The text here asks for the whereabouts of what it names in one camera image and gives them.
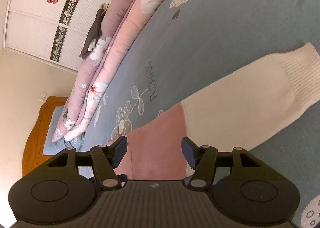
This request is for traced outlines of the pink and white knit sweater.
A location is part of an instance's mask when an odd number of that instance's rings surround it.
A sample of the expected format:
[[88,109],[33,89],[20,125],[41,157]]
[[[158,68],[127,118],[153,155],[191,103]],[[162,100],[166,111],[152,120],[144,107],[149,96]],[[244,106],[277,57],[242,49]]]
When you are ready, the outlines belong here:
[[181,141],[229,152],[250,150],[296,121],[319,101],[319,54],[310,43],[264,56],[197,91],[127,134],[117,174],[175,180],[191,175]]

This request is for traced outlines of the dark grey clothes on quilt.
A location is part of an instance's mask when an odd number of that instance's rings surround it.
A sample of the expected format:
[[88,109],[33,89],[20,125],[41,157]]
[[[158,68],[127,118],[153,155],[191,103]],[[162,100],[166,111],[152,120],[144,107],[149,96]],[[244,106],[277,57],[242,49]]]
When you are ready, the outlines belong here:
[[102,35],[101,23],[108,9],[108,5],[108,3],[103,3],[98,9],[95,15],[94,22],[92,23],[88,31],[87,37],[84,42],[84,46],[80,52],[80,58],[86,59],[89,56],[90,52],[92,52],[93,49],[95,49],[97,41]]

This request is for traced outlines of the blue pillow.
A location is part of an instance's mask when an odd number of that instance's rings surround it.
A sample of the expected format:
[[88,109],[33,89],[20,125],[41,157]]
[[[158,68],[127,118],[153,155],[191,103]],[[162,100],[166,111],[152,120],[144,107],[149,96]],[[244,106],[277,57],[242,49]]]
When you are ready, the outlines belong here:
[[76,152],[80,152],[80,149],[84,144],[84,134],[72,139],[70,142],[66,141],[64,137],[56,142],[52,142],[52,137],[55,134],[55,129],[58,125],[62,110],[63,106],[57,106],[53,111],[42,151],[42,155],[44,156],[55,155],[67,147],[73,147],[75,148]]

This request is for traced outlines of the wooden headboard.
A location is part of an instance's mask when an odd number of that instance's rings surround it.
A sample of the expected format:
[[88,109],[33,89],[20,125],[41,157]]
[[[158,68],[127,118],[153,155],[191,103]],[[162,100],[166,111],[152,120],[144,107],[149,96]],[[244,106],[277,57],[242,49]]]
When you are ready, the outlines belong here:
[[66,101],[67,97],[49,96],[40,107],[37,121],[30,132],[24,147],[22,157],[22,177],[51,158],[50,155],[42,154],[49,123],[51,122],[54,109],[64,105]]

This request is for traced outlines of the blue floral bed sheet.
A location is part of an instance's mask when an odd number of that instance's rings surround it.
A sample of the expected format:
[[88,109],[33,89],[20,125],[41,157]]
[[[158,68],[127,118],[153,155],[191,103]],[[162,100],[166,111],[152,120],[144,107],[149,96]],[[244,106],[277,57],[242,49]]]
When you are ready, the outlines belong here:
[[[307,43],[319,54],[319,0],[164,0],[104,92],[81,149],[127,137],[236,70]],[[319,101],[248,151],[297,186],[294,223],[318,225]]]

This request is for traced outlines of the white sliding wardrobe door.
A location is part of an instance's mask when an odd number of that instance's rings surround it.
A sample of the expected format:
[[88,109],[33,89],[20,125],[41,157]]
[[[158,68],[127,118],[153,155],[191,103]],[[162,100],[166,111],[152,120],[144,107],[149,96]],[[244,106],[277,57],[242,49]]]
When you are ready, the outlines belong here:
[[4,49],[77,71],[97,10],[111,0],[8,0]]

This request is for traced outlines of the pink floral folded quilt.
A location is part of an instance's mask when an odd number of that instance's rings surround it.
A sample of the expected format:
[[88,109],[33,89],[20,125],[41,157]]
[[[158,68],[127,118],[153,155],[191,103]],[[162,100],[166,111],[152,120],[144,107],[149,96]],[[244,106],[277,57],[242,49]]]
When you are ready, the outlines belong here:
[[78,74],[52,142],[84,133],[120,63],[164,0],[112,0],[101,23],[102,35]]

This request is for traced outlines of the white wall socket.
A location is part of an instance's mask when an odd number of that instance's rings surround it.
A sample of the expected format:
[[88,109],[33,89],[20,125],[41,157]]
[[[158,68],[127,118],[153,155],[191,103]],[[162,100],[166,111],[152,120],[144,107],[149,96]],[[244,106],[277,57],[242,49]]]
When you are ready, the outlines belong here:
[[39,101],[45,102],[46,97],[47,97],[47,93],[46,93],[46,92],[42,92],[42,93],[40,94]]

